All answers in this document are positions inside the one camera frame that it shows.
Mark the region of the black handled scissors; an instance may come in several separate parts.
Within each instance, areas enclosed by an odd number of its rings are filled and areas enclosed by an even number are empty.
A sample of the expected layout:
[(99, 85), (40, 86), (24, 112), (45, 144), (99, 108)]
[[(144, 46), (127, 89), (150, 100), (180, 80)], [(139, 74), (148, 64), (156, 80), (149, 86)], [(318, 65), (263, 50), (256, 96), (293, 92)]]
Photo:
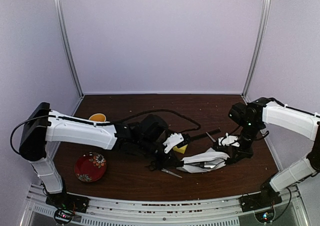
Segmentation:
[(164, 172), (164, 173), (166, 173), (166, 174), (175, 176), (175, 177), (180, 178), (180, 179), (183, 178), (182, 176), (180, 176), (180, 175), (178, 175), (178, 174), (176, 174), (176, 173), (174, 173), (174, 172), (172, 172), (172, 171), (169, 171), (168, 169), (163, 168), (161, 165), (158, 165), (158, 164), (156, 163), (156, 161), (152, 161), (152, 162), (147, 166), (147, 168), (148, 168), (150, 171), (156, 171), (156, 170), (158, 170), (158, 171)]

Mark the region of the white drawstring pouch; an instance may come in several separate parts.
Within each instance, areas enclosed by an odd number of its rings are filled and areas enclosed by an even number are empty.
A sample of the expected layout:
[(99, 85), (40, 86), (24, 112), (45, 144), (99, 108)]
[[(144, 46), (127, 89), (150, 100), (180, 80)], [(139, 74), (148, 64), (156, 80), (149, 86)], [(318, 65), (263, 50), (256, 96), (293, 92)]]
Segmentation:
[(228, 154), (209, 148), (204, 153), (184, 157), (181, 160), (183, 162), (183, 166), (177, 167), (176, 169), (191, 174), (207, 173), (224, 167), (227, 159), (229, 158)]

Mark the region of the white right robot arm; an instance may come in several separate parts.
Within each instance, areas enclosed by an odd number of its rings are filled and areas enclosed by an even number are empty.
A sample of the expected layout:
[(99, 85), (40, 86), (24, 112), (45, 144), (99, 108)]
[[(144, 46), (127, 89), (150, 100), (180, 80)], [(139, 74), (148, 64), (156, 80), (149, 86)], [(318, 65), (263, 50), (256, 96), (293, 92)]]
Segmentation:
[(312, 150), (302, 159), (275, 174), (264, 190), (257, 194), (259, 206), (268, 206), (276, 193), (320, 171), (320, 116), (295, 109), (275, 98), (261, 97), (253, 102), (236, 103), (228, 113), (229, 117), (242, 128), (240, 134), (232, 133), (219, 139), (220, 146), (232, 146), (229, 163), (233, 164), (253, 155), (252, 143), (257, 140), (258, 132), (267, 124), (276, 125), (296, 132), (313, 141)]

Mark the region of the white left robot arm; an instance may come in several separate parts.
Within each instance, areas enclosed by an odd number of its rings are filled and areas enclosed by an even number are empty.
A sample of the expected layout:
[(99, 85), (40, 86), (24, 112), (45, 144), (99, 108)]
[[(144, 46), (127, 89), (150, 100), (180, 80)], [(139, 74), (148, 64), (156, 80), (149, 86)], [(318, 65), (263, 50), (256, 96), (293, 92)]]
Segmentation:
[(160, 141), (167, 128), (166, 122), (153, 114), (133, 124), (98, 122), (61, 114), (51, 110), (49, 103), (42, 102), (23, 123), (18, 152), (33, 165), (53, 201), (61, 208), (67, 208), (72, 204), (72, 197), (65, 192), (63, 180), (47, 156), (47, 142), (70, 142), (112, 150), (123, 140), (137, 144), (164, 161), (180, 140), (178, 134), (172, 134)]

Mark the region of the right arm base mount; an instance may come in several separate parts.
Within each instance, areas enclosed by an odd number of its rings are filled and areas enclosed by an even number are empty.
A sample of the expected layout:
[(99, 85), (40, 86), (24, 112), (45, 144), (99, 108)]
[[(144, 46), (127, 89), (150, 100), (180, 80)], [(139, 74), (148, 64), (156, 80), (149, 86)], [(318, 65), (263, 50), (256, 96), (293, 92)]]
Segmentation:
[(280, 204), (282, 202), (282, 198), (279, 194), (259, 192), (251, 195), (243, 195), (239, 198), (239, 202), (242, 211), (249, 212)]

